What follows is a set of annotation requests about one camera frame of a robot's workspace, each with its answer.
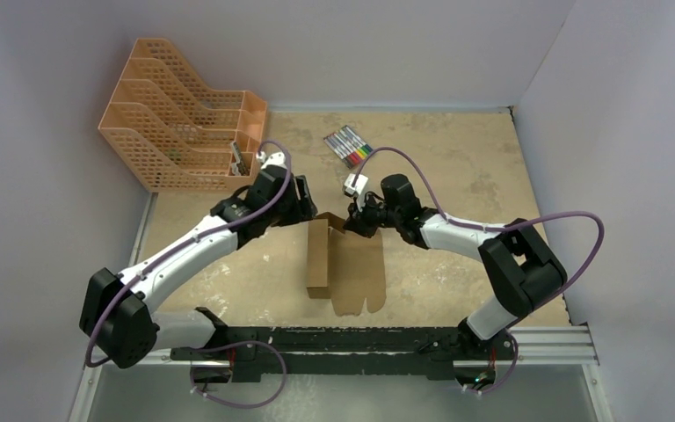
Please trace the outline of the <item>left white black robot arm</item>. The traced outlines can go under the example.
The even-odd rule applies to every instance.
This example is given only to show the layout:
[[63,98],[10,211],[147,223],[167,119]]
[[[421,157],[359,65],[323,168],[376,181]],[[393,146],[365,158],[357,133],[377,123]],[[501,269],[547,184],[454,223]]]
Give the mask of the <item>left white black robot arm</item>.
[[194,311],[188,330],[161,340],[168,325],[154,317],[163,302],[216,260],[242,249],[270,227],[286,227],[316,217],[305,176],[283,165],[268,165],[255,181],[220,200],[193,229],[156,255],[113,273],[107,268],[89,279],[78,326],[90,343],[117,367],[132,367],[159,348],[190,346],[204,359],[224,354],[227,336],[206,311]]

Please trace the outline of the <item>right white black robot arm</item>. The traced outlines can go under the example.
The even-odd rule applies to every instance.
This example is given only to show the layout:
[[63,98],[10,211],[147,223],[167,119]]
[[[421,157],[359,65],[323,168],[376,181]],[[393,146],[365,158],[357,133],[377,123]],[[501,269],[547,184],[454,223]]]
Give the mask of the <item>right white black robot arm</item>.
[[519,228],[516,222],[485,226],[424,207],[403,174],[385,177],[380,194],[368,190],[367,182],[352,173],[343,184],[352,200],[344,230],[370,238],[378,229],[394,229],[407,244],[483,264],[493,295],[458,326],[458,345],[468,357],[489,351],[498,333],[564,286],[567,273],[535,228]]

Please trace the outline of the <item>brown cardboard box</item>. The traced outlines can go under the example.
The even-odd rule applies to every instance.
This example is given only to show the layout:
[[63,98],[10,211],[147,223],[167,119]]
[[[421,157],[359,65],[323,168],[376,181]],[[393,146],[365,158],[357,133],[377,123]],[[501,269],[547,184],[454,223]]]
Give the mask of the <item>brown cardboard box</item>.
[[345,221],[321,213],[308,222],[306,291],[329,300],[338,317],[376,313],[387,299],[383,239],[343,229]]

